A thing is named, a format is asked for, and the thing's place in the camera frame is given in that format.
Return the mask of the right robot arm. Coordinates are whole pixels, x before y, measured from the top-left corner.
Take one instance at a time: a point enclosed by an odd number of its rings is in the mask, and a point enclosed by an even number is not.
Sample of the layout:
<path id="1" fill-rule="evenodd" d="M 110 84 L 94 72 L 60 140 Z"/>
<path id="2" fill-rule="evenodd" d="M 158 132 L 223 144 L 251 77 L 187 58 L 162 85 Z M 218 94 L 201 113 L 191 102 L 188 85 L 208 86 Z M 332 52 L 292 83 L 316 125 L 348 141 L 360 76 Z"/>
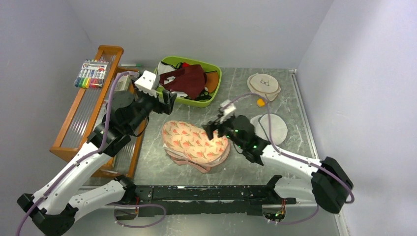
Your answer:
<path id="1" fill-rule="evenodd" d="M 251 163 L 281 168 L 297 179 L 280 180 L 265 191 L 266 199 L 276 204 L 283 198 L 315 201 L 327 212 L 338 214 L 344 204 L 354 201 L 353 183 L 336 159 L 308 158 L 273 145 L 256 134 L 246 116 L 218 118 L 202 125 L 208 138 L 226 137 L 237 145 Z"/>

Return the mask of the pink floral laundry bag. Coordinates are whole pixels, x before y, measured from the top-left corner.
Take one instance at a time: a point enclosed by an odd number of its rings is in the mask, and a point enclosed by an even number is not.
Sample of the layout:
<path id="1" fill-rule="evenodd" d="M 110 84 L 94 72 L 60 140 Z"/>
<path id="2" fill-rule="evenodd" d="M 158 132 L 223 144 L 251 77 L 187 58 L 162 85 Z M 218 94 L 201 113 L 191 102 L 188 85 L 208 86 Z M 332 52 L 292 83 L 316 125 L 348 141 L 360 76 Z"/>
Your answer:
<path id="1" fill-rule="evenodd" d="M 209 139 L 204 129 L 171 120 L 162 127 L 163 148 L 177 165 L 189 165 L 205 174 L 222 164 L 231 146 L 225 137 Z"/>

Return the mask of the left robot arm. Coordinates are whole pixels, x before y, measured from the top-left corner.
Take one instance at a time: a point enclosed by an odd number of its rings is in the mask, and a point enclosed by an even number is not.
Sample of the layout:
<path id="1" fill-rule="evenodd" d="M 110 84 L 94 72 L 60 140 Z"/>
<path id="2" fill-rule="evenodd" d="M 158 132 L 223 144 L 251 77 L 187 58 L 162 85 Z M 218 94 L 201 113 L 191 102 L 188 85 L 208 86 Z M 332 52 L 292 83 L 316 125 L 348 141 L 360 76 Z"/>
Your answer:
<path id="1" fill-rule="evenodd" d="M 143 91 L 111 92 L 102 122 L 67 165 L 43 188 L 22 194 L 18 205 L 46 236 L 60 236 L 84 215 L 104 205 L 128 205 L 137 199 L 136 185 L 119 175 L 108 184 L 84 195 L 78 189 L 110 158 L 123 149 L 152 112 L 170 114 L 176 95 L 163 91 L 163 100 Z"/>

